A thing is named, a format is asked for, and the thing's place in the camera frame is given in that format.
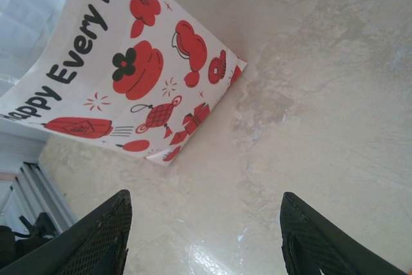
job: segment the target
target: red persimmon illustration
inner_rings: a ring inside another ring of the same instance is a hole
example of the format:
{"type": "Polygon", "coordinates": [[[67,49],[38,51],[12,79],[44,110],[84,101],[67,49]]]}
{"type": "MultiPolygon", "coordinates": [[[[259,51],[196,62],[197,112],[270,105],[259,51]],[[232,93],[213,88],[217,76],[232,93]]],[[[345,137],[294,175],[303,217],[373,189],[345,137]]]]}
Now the red persimmon illustration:
{"type": "Polygon", "coordinates": [[[158,0],[130,0],[130,12],[136,18],[131,28],[130,37],[138,37],[144,25],[153,26],[156,15],[160,14],[160,3],[158,0]]]}
{"type": "Polygon", "coordinates": [[[217,84],[226,73],[226,52],[220,51],[220,56],[212,59],[209,64],[208,78],[211,84],[217,84]]]}
{"type": "Polygon", "coordinates": [[[185,129],[174,134],[170,145],[179,144],[187,136],[192,135],[199,128],[200,124],[205,121],[210,112],[209,105],[206,103],[196,106],[193,114],[189,113],[184,117],[182,124],[185,126],[185,129]]]}
{"type": "Polygon", "coordinates": [[[242,71],[240,70],[239,66],[236,66],[236,68],[234,68],[232,78],[230,79],[230,85],[233,85],[233,83],[235,83],[235,81],[238,79],[241,73],[242,71]]]}
{"type": "Polygon", "coordinates": [[[113,130],[111,120],[84,117],[59,117],[42,125],[46,129],[80,138],[101,138],[113,130]]]}
{"type": "Polygon", "coordinates": [[[136,128],[136,133],[144,133],[149,128],[164,127],[165,136],[169,137],[172,134],[172,130],[167,125],[167,121],[171,118],[173,109],[177,107],[182,101],[182,96],[176,96],[171,103],[161,104],[153,107],[152,105],[137,104],[130,110],[132,113],[142,111],[144,108],[149,108],[150,112],[146,116],[146,122],[136,128]]]}
{"type": "Polygon", "coordinates": [[[117,144],[116,146],[123,148],[125,151],[145,151],[149,148],[150,143],[148,140],[136,140],[128,142],[124,145],[117,144]]]}
{"type": "Polygon", "coordinates": [[[177,49],[180,57],[189,60],[192,72],[185,77],[187,87],[195,87],[199,83],[199,71],[203,68],[207,58],[207,48],[202,37],[195,34],[192,25],[187,21],[180,21],[175,28],[172,46],[177,49]]]}
{"type": "Polygon", "coordinates": [[[178,146],[173,151],[171,151],[170,153],[165,155],[164,158],[163,158],[163,161],[164,162],[172,161],[176,157],[176,155],[179,153],[180,148],[182,148],[182,147],[178,146]]]}
{"type": "Polygon", "coordinates": [[[125,93],[129,100],[137,100],[147,95],[157,83],[163,70],[163,55],[152,48],[149,41],[141,41],[126,54],[113,56],[113,89],[125,93]]]}

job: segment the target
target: marble floor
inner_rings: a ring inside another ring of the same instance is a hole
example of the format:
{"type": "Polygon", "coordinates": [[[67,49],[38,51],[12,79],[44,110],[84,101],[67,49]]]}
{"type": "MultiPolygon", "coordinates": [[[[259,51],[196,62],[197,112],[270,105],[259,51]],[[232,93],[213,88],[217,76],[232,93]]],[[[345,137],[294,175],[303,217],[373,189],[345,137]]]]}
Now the marble floor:
{"type": "Polygon", "coordinates": [[[131,191],[125,274],[286,274],[285,191],[409,271],[412,0],[176,1],[249,65],[174,163],[41,155],[79,217],[131,191]]]}

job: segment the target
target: floor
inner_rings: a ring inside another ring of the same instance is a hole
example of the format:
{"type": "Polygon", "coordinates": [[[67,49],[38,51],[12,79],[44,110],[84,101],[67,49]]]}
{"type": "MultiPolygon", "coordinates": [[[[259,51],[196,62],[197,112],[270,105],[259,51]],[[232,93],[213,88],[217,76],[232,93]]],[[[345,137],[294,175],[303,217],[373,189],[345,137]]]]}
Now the floor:
{"type": "Polygon", "coordinates": [[[285,191],[410,270],[412,0],[177,1],[249,66],[175,162],[41,155],[80,217],[131,191],[125,274],[286,274],[285,191]]]}

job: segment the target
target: red sparkle illustration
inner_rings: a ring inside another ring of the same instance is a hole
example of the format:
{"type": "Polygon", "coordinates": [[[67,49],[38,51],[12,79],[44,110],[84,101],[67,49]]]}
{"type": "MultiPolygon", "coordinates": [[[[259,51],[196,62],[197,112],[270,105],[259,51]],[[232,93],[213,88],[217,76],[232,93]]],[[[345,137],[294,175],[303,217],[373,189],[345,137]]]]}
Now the red sparkle illustration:
{"type": "Polygon", "coordinates": [[[162,89],[163,92],[163,97],[168,96],[170,97],[170,94],[176,90],[176,86],[178,83],[173,82],[173,78],[171,78],[169,81],[165,81],[166,87],[162,89]]]}
{"type": "Polygon", "coordinates": [[[90,111],[93,111],[95,108],[97,108],[99,111],[102,111],[102,108],[100,107],[101,105],[103,106],[107,106],[110,103],[104,101],[105,99],[107,99],[109,96],[103,96],[101,98],[98,97],[98,93],[95,93],[94,99],[90,99],[88,98],[87,103],[83,104],[84,106],[90,106],[90,111]]]}
{"type": "Polygon", "coordinates": [[[168,10],[173,11],[172,8],[170,7],[170,4],[169,4],[169,3],[165,2],[165,1],[164,1],[164,3],[165,3],[165,5],[166,5],[166,7],[167,7],[168,10]]]}

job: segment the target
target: paper bag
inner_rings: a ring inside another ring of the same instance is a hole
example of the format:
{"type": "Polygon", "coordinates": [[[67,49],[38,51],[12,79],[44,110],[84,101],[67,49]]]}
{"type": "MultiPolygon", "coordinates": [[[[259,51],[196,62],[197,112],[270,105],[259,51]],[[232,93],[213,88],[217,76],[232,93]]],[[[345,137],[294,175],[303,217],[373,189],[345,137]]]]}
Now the paper bag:
{"type": "Polygon", "coordinates": [[[166,166],[245,66],[173,0],[67,0],[0,117],[166,166]]]}

